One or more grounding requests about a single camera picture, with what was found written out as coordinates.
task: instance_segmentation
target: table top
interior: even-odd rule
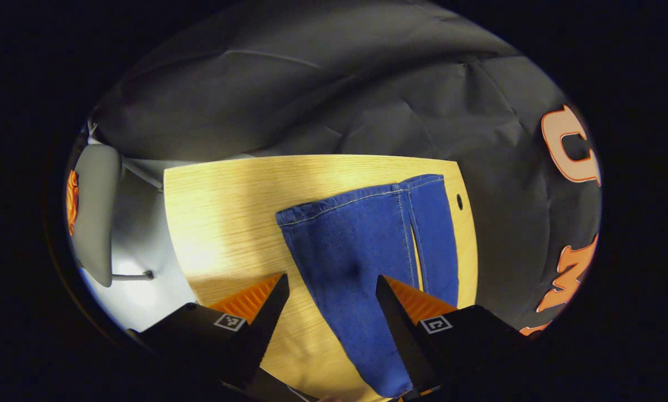
[[[175,254],[202,305],[287,272],[290,298],[260,366],[309,395],[388,400],[371,389],[314,305],[275,213],[365,186],[443,175],[459,262],[459,303],[475,303],[478,250],[457,163],[375,155],[295,155],[207,162],[165,170]],[[457,203],[461,197],[462,209]]]

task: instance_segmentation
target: blue denim jeans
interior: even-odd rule
[[[277,213],[314,302],[362,379],[384,397],[411,389],[375,296],[379,274],[457,304],[457,257],[441,175],[370,186]]]

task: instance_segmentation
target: black cloth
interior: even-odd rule
[[[563,247],[589,245],[600,223],[600,188],[566,180],[541,134],[563,104],[583,116],[528,58],[431,3],[272,0],[239,3],[155,49],[94,120],[100,140],[143,159],[454,160],[474,214],[476,302],[520,329],[564,307],[536,313]],[[587,142],[564,140],[573,159],[595,135],[582,124]]]

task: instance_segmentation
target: jeans seam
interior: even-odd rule
[[[413,286],[413,265],[411,263],[411,247],[408,245],[408,235],[406,235],[406,221],[403,219],[403,207],[401,207],[401,196],[399,195],[396,200],[398,201],[398,210],[401,212],[401,226],[403,226],[403,239],[406,242],[406,253],[408,254],[408,272],[411,275],[411,285]]]
[[[371,194],[371,195],[367,195],[366,197],[357,198],[357,199],[352,199],[352,201],[347,201],[346,203],[341,204],[341,205],[337,205],[336,207],[332,207],[332,208],[329,208],[329,209],[324,209],[324,211],[321,211],[320,213],[316,214],[315,216],[306,217],[306,218],[304,218],[304,219],[299,219],[298,221],[295,221],[295,222],[290,222],[290,223],[283,223],[283,224],[280,224],[280,227],[285,227],[285,226],[290,226],[291,224],[298,224],[298,223],[301,223],[301,222],[311,221],[311,219],[314,219],[314,218],[316,218],[316,217],[319,217],[319,216],[321,216],[322,214],[326,214],[326,213],[328,213],[329,211],[333,211],[334,209],[337,209],[337,208],[342,208],[342,207],[347,206],[347,205],[349,205],[349,204],[351,204],[351,203],[356,203],[357,201],[362,201],[362,199],[367,199],[367,198],[377,197],[377,196],[380,196],[380,195],[388,195],[388,194],[402,193],[403,191],[411,191],[411,190],[413,190],[413,189],[415,189],[415,188],[420,188],[420,186],[425,186],[425,185],[430,185],[431,183],[436,183],[437,181],[443,181],[443,179],[427,181],[426,183],[423,183],[423,185],[413,186],[412,188],[409,188],[409,189],[401,189],[401,190],[395,190],[395,191],[387,191],[386,193]]]
[[[428,291],[428,278],[426,278],[426,270],[423,268],[425,266],[425,261],[423,255],[423,244],[421,242],[421,231],[418,229],[418,220],[416,219],[416,213],[413,211],[413,201],[411,200],[411,192],[408,192],[408,204],[411,206],[411,217],[413,217],[413,228],[416,230],[416,236],[418,237],[418,260],[421,262],[421,280],[423,280],[423,291]]]

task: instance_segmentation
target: white floor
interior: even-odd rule
[[[132,160],[154,178],[163,170],[193,162]],[[152,270],[153,280],[117,281],[109,288],[82,270],[95,298],[122,328],[144,331],[180,308],[196,301],[175,257],[165,218],[163,193],[127,171],[116,194],[111,231],[114,274],[137,275]]]

